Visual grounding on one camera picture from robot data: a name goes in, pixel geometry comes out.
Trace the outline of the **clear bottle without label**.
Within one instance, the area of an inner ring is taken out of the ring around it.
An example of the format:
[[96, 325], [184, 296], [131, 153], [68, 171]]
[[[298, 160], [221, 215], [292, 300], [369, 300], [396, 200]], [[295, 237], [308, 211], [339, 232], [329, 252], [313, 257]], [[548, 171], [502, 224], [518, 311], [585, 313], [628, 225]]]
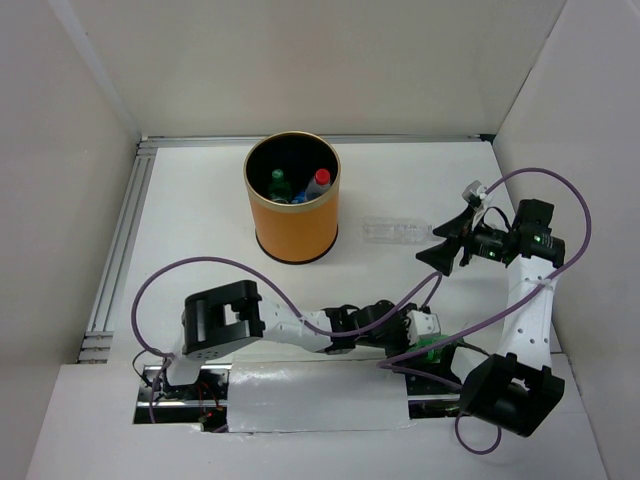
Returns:
[[422, 245], [432, 240], [431, 225], [421, 219], [398, 217], [364, 217], [362, 237], [365, 242], [396, 245]]

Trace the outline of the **clear bottle red label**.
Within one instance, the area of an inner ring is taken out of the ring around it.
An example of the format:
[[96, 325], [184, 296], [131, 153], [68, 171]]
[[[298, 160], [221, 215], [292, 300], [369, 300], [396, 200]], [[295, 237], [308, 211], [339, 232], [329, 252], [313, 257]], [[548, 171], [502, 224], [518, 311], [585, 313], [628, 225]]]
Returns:
[[327, 169], [318, 169], [309, 181], [304, 198], [306, 201], [314, 200], [324, 195], [331, 188], [331, 174]]

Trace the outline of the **clear bottle blue label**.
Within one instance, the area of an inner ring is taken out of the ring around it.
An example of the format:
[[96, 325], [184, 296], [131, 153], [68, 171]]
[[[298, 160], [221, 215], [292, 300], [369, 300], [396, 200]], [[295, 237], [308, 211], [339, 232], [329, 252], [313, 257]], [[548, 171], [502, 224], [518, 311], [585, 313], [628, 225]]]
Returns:
[[307, 199], [306, 191], [305, 190], [301, 190], [300, 192], [298, 192], [293, 197], [291, 203], [292, 204], [302, 204], [302, 203], [306, 203], [307, 201], [308, 201], [308, 199]]

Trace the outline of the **small green bottle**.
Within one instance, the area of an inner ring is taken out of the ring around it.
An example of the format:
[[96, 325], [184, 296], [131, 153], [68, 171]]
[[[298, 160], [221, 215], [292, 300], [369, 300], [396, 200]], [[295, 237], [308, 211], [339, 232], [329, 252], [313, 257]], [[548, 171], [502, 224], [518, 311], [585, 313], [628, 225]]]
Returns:
[[280, 204], [289, 204], [292, 200], [291, 184], [285, 179], [281, 169], [274, 169], [271, 173], [268, 196], [270, 201]]

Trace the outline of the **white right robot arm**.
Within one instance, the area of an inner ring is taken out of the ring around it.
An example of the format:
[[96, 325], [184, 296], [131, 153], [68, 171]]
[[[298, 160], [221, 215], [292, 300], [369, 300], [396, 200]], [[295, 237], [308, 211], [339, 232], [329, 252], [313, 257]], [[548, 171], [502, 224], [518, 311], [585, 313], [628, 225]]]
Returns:
[[513, 306], [503, 324], [496, 353], [473, 370], [460, 358], [436, 369], [448, 392], [461, 393], [461, 411], [522, 437], [530, 436], [564, 394], [565, 382], [551, 370], [550, 330], [556, 271], [563, 266], [565, 243], [552, 234], [552, 204], [520, 202], [511, 224], [490, 227], [478, 203], [436, 227], [443, 243], [417, 254], [417, 259], [444, 275], [473, 257], [506, 266], [508, 302]]

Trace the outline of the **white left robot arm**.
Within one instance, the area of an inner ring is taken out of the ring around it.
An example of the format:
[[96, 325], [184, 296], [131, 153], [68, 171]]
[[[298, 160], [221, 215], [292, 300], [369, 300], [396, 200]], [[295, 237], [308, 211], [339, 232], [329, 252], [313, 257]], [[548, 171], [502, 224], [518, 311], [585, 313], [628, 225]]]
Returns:
[[259, 340], [299, 347], [314, 354], [341, 355], [357, 346], [382, 349], [386, 356], [406, 352], [419, 339], [424, 313], [413, 303], [403, 308], [381, 300], [304, 312], [258, 293], [244, 280], [188, 296], [181, 317], [182, 345], [162, 375], [163, 389], [176, 399], [196, 390], [201, 367]]

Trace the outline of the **orange cylindrical bin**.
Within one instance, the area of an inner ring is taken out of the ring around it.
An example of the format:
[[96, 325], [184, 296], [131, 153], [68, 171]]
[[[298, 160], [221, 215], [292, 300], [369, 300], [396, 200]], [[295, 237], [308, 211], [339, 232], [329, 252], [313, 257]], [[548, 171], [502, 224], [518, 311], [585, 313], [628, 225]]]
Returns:
[[[329, 188], [303, 203], [271, 199], [272, 173], [283, 172], [293, 196], [306, 190], [317, 171], [328, 172]], [[325, 139], [290, 131], [262, 139], [247, 154], [243, 175], [255, 226], [256, 240], [271, 258], [285, 264], [311, 263], [331, 250], [338, 238], [342, 166]]]

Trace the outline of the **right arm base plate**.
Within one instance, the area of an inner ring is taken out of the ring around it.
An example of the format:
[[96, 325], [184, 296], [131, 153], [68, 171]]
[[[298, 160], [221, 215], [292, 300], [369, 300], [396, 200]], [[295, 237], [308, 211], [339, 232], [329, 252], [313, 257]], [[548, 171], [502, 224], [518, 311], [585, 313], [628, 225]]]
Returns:
[[459, 413], [459, 392], [441, 382], [414, 374], [405, 375], [409, 418], [455, 418]]

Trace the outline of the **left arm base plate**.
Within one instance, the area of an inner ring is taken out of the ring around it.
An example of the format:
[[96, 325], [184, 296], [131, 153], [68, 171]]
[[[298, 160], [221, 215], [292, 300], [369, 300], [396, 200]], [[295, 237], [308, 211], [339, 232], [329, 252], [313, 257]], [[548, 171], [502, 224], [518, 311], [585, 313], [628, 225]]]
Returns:
[[159, 366], [145, 366], [139, 374], [134, 424], [152, 424], [150, 404], [155, 424], [190, 424], [204, 432], [216, 432], [227, 423], [230, 365], [205, 364], [195, 384], [169, 387], [160, 380], [151, 392], [158, 370]]

